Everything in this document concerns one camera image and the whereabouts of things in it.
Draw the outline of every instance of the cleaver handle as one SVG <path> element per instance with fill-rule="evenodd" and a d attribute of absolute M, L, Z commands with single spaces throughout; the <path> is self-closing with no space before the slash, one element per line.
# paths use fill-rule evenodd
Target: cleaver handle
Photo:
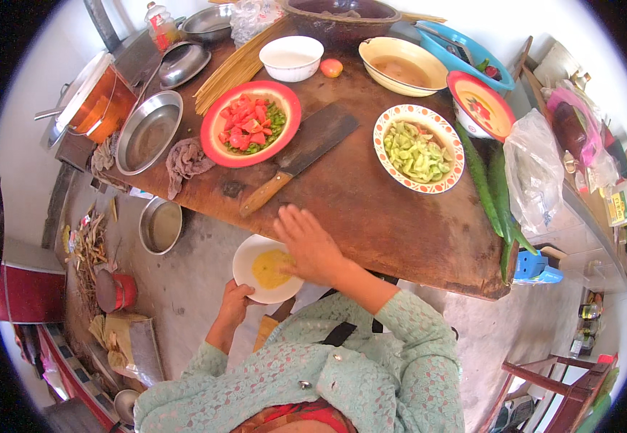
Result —
<path fill-rule="evenodd" d="M 283 186 L 287 185 L 287 182 L 292 180 L 292 177 L 292 175 L 278 170 L 272 179 L 259 186 L 256 191 L 253 191 L 253 193 L 241 203 L 239 209 L 241 217 L 246 218 L 262 208 Z"/>

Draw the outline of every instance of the blue plastic basin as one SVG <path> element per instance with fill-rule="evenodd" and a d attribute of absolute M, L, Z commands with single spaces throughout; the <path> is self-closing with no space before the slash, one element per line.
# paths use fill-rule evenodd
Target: blue plastic basin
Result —
<path fill-rule="evenodd" d="M 448 42 L 423 30 L 416 29 L 422 37 L 422 40 L 420 41 L 420 46 L 436 56 L 436 58 L 438 58 L 441 63 L 446 66 L 446 69 L 448 69 L 449 72 L 457 70 L 466 72 L 470 75 L 474 75 L 475 77 L 485 82 L 489 87 L 499 92 L 513 90 L 516 87 L 516 83 L 513 81 L 513 77 L 511 77 L 509 71 L 503 65 L 501 65 L 499 59 L 492 56 L 489 51 L 487 51 L 484 47 L 482 47 L 474 40 L 463 35 L 461 32 L 444 26 L 443 24 L 428 21 L 420 21 L 419 23 L 436 30 L 437 32 L 439 32 L 439 34 L 445 36 L 447 39 L 454 40 L 465 45 L 465 47 L 470 50 L 470 53 L 472 54 L 472 59 L 476 64 L 479 65 L 484 61 L 484 59 L 489 58 L 489 64 L 496 67 L 501 72 L 502 78 L 501 81 L 497 81 L 487 77 L 485 74 L 479 72 L 473 66 L 463 62 L 459 57 L 449 53 L 446 50 Z"/>

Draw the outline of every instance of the woman's left hand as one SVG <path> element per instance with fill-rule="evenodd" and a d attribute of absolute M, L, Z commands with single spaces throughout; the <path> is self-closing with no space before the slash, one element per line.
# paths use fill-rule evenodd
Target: woman's left hand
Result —
<path fill-rule="evenodd" d="M 246 307 L 258 304 L 247 298 L 249 294 L 255 293 L 255 289 L 249 285 L 237 285 L 234 279 L 225 285 L 225 292 L 222 296 L 222 306 L 217 314 L 216 322 L 239 326 L 246 318 Z"/>

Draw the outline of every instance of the orange bucket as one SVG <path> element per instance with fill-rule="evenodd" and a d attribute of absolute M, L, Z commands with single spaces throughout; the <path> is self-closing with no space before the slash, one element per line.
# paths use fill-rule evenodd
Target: orange bucket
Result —
<path fill-rule="evenodd" d="M 97 144 L 121 129 L 137 98 L 113 60 L 101 52 L 78 74 L 71 84 L 75 94 L 57 119 L 60 128 L 69 125 Z"/>

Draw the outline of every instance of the cleaver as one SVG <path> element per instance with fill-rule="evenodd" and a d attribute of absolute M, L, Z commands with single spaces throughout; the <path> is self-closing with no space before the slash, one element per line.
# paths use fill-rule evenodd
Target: cleaver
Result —
<path fill-rule="evenodd" d="M 307 117 L 292 141 L 275 157 L 279 166 L 275 176 L 241 203 L 240 216 L 246 218 L 263 207 L 287 182 L 343 141 L 358 126 L 357 119 L 336 102 Z"/>

